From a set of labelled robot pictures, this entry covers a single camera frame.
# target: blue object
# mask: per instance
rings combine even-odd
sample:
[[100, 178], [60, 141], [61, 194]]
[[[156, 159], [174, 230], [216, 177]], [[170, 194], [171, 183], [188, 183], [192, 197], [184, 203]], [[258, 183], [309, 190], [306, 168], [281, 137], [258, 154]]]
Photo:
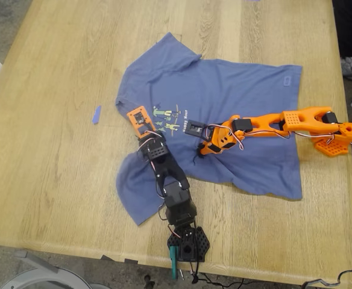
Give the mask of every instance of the blue object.
[[101, 106], [97, 106], [96, 111], [94, 112], [94, 116], [92, 119], [93, 124], [97, 124], [99, 120], [99, 114], [101, 113]]
[[[251, 117], [296, 110], [300, 76], [301, 66], [295, 65], [202, 60], [167, 33], [128, 67], [116, 106], [126, 117], [127, 112], [144, 105], [187, 175], [210, 182], [232, 182], [252, 194], [301, 199], [294, 137], [250, 137], [243, 142], [244, 151], [233, 147], [202, 159], [195, 158], [201, 140], [183, 132], [188, 119], [210, 124], [222, 123], [232, 114]], [[156, 194], [151, 165], [137, 152], [124, 159], [116, 186], [137, 224], [156, 213], [163, 202]]]

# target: gray floor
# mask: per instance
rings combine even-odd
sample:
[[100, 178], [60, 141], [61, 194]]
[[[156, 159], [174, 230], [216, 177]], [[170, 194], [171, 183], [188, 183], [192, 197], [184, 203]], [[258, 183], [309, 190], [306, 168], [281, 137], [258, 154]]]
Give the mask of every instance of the gray floor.
[[[0, 62], [4, 62], [7, 52], [15, 38], [20, 23], [27, 12], [31, 0], [0, 0]], [[352, 82], [344, 81], [346, 100], [352, 101]], [[352, 108], [348, 106], [349, 120], [352, 121]], [[28, 266], [12, 257], [14, 249], [0, 246], [0, 286], [11, 277], [26, 270]], [[149, 266], [116, 263], [113, 261], [101, 261], [95, 259], [79, 258], [51, 253], [35, 252], [36, 255], [48, 260], [51, 264], [70, 269], [88, 282], [100, 283], [115, 288], [143, 288], [143, 278], [150, 274], [156, 282], [156, 288], [219, 288], [199, 282], [191, 285], [192, 278], [185, 272], [185, 281], [171, 280], [171, 271]], [[213, 281], [229, 284], [240, 281], [239, 278], [209, 275]], [[276, 288], [288, 289], [299, 288], [294, 285], [277, 284], [271, 282], [256, 283], [244, 286], [247, 289]]]

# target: black cable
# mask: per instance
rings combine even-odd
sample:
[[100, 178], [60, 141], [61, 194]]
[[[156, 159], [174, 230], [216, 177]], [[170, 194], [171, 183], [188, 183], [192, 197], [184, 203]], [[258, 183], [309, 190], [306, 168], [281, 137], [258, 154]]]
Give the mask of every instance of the black cable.
[[352, 270], [346, 270], [346, 271], [342, 271], [340, 272], [340, 274], [337, 277], [337, 283], [327, 283], [325, 280], [323, 279], [316, 279], [316, 280], [312, 280], [312, 281], [307, 281], [305, 283], [302, 284], [301, 289], [305, 289], [307, 288], [307, 286], [312, 286], [316, 283], [322, 283], [322, 285], [326, 286], [326, 287], [335, 287], [338, 286], [339, 284], [341, 284], [341, 276], [345, 273], [350, 273], [352, 272]]
[[242, 283], [240, 283], [240, 285], [239, 285], [239, 287], [237, 289], [241, 288], [241, 286], [244, 284], [243, 282], [244, 282], [244, 278], [242, 278]]
[[166, 221], [166, 218], [163, 219], [163, 218], [161, 217], [161, 215], [160, 215], [160, 209], [164, 206], [164, 204], [165, 204], [165, 202], [163, 202], [163, 204], [160, 205], [159, 208], [157, 209], [157, 214], [159, 214], [159, 217], [160, 217], [160, 220], [161, 220], [161, 221]]
[[199, 281], [204, 281], [206, 282], [207, 284], [211, 284], [211, 285], [214, 285], [214, 286], [221, 286], [222, 289], [224, 288], [229, 288], [231, 287], [232, 285], [235, 285], [235, 284], [240, 284], [239, 287], [237, 289], [240, 289], [240, 287], [242, 285], [246, 285], [246, 283], [244, 283], [244, 278], [242, 278], [242, 280], [240, 282], [232, 282], [231, 284], [228, 284], [228, 285], [223, 285], [221, 284], [220, 282], [212, 282], [211, 279], [205, 274], [205, 273], [201, 273], [204, 277], [206, 277], [207, 279], [203, 279], [203, 278], [199, 278]]
[[160, 194], [159, 194], [159, 191], [157, 190], [157, 182], [155, 182], [154, 185], [155, 185], [155, 187], [156, 187], [156, 194], [158, 194], [158, 196], [159, 196], [160, 198], [164, 199], [165, 196], [164, 196], [163, 192], [162, 192], [162, 195], [160, 195]]

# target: orange 3d printed part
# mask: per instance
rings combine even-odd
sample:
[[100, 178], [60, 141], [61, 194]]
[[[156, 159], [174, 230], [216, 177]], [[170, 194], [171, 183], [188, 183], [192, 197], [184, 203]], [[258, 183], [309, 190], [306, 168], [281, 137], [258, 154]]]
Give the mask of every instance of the orange 3d printed part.
[[236, 143], [243, 149], [245, 137], [289, 138], [291, 133], [311, 138], [314, 147], [330, 157], [346, 154], [352, 143], [352, 123], [339, 123], [330, 107], [309, 107], [258, 117], [234, 115], [222, 124], [206, 125], [189, 120], [185, 133], [203, 139], [198, 148], [201, 155], [221, 154]]

